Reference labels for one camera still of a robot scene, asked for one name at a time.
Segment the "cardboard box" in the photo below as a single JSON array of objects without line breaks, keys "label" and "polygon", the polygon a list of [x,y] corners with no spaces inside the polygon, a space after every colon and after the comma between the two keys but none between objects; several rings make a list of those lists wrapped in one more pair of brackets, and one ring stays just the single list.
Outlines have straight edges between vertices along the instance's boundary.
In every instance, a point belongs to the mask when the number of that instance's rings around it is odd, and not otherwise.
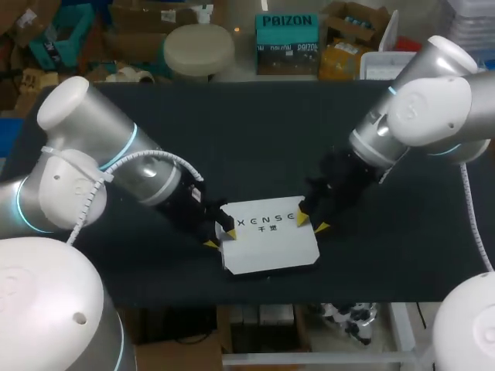
[{"label": "cardboard box", "polygon": [[0,0],[0,36],[26,11],[28,0]]},{"label": "cardboard box", "polygon": [[[231,325],[230,306],[220,305],[217,307],[218,341],[225,353],[260,352],[260,349],[261,352],[311,352],[306,322],[300,305],[294,305],[294,318],[295,324],[290,326]],[[250,369],[289,371],[299,369],[299,366],[234,366],[232,369],[237,371]]]},{"label": "cardboard box", "polygon": [[17,45],[27,46],[45,31],[59,7],[60,0],[29,0],[26,11],[9,30],[9,35]]},{"label": "cardboard box", "polygon": [[162,53],[165,34],[130,33],[103,35],[106,56],[103,60],[121,60],[125,63],[154,63]]},{"label": "cardboard box", "polygon": [[12,110],[19,95],[10,69],[11,53],[12,42],[0,37],[0,111]]},{"label": "cardboard box", "polygon": [[[378,50],[381,38],[390,22],[390,15],[385,7],[369,8],[355,2],[332,2],[322,10],[327,14],[327,41],[330,44],[334,37],[342,37],[352,43],[358,43],[371,49]],[[369,22],[373,29],[366,29],[347,22],[349,16],[361,22]]]},{"label": "cardboard box", "polygon": [[224,24],[226,0],[213,6],[146,0],[115,0],[109,5],[114,27],[119,33],[151,32],[169,34],[174,29],[198,22]]},{"label": "cardboard box", "polygon": [[[197,338],[186,339],[194,342]],[[221,371],[222,352],[218,334],[214,332],[202,342],[182,345],[178,342],[157,342],[136,346],[139,371]]]},{"label": "cardboard box", "polygon": [[256,15],[258,75],[316,75],[319,64],[318,15]]}]

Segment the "white container lid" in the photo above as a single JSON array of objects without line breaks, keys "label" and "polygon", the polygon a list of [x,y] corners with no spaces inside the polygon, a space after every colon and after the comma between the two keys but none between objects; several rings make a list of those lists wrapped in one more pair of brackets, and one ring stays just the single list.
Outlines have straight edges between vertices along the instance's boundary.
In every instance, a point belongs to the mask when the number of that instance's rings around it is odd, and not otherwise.
[{"label": "white container lid", "polygon": [[495,16],[495,2],[493,0],[447,0],[447,2],[462,17]]}]

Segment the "clutter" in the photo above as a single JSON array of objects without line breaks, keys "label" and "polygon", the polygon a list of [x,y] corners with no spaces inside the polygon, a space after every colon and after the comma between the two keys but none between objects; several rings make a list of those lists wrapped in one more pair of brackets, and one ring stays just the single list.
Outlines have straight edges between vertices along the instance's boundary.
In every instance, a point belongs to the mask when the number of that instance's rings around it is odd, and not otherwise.
[{"label": "clutter", "polygon": [[12,110],[19,95],[14,81],[16,72],[10,69],[12,47],[9,39],[0,36],[0,111]]},{"label": "clutter", "polygon": [[[378,50],[385,29],[391,21],[385,7],[373,9],[355,2],[332,2],[322,10],[322,13],[328,15],[327,45],[333,43],[334,38],[341,38],[350,43]],[[346,19],[358,19],[369,27],[347,22]]]},{"label": "clutter", "polygon": [[224,268],[246,274],[314,264],[319,257],[311,223],[297,227],[295,214],[301,196],[228,203],[222,210],[235,221],[237,239],[223,241]]},{"label": "clutter", "polygon": [[120,68],[105,78],[107,83],[154,83],[155,79],[148,71],[138,70],[129,66]]},{"label": "clutter", "polygon": [[60,7],[60,0],[29,0],[24,13],[9,30],[9,35],[21,47],[41,35],[50,25]]},{"label": "clutter", "polygon": [[312,305],[313,313],[321,315],[329,327],[338,327],[345,334],[370,345],[373,335],[371,322],[377,317],[376,303],[349,303]]},{"label": "clutter", "polygon": [[100,83],[105,81],[108,76],[110,76],[108,70],[103,65],[98,65],[94,70],[84,75],[84,78],[91,83]]},{"label": "clutter", "polygon": [[361,80],[394,80],[414,58],[414,52],[371,52],[361,57]]},{"label": "clutter", "polygon": [[22,81],[21,86],[19,87],[19,92],[21,94],[39,93],[41,91],[39,80],[44,74],[45,73],[42,70],[26,68],[22,72]]},{"label": "clutter", "polygon": [[234,41],[217,25],[183,26],[167,37],[164,58],[174,79],[208,81],[234,61]]},{"label": "clutter", "polygon": [[316,75],[318,15],[256,15],[256,66],[260,75]]},{"label": "clutter", "polygon": [[119,33],[171,33],[180,26],[196,23],[224,23],[225,1],[212,5],[146,0],[115,0],[109,6],[114,27]]},{"label": "clutter", "polygon": [[77,56],[77,72],[84,75],[92,63],[104,60],[104,56],[106,56],[106,51],[103,42],[103,22],[101,17],[96,14],[86,40],[80,48],[79,56]]},{"label": "clutter", "polygon": [[355,80],[359,78],[361,56],[370,49],[343,39],[334,39],[322,53],[319,80]]},{"label": "clutter", "polygon": [[94,21],[91,4],[63,6],[53,19],[51,36],[45,32],[29,43],[29,48],[44,70],[75,68],[86,36]]}]

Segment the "stool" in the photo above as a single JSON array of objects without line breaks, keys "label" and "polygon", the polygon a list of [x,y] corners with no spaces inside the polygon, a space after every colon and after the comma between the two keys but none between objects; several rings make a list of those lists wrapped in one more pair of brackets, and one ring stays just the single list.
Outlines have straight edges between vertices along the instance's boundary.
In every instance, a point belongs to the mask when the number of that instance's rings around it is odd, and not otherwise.
[{"label": "stool", "polygon": [[234,61],[234,41],[220,26],[187,25],[167,36],[163,53],[174,80],[207,82]]}]

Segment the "blue plastic crate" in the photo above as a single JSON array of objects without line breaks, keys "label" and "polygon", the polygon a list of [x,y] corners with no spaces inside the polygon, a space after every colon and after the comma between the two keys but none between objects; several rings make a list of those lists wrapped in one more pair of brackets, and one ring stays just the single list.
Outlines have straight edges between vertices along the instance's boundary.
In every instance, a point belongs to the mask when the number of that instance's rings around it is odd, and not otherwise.
[{"label": "blue plastic crate", "polygon": [[0,158],[9,156],[21,126],[20,118],[0,118]]},{"label": "blue plastic crate", "polygon": [[[63,6],[59,9],[52,21],[57,33],[61,29],[69,28],[72,32],[68,39],[53,43],[56,53],[60,56],[60,64],[68,67],[77,67],[77,57],[86,40],[94,21],[94,10],[91,4]],[[45,43],[46,37],[42,34],[29,43],[29,48],[44,70],[56,70],[58,66],[48,54]]]}]

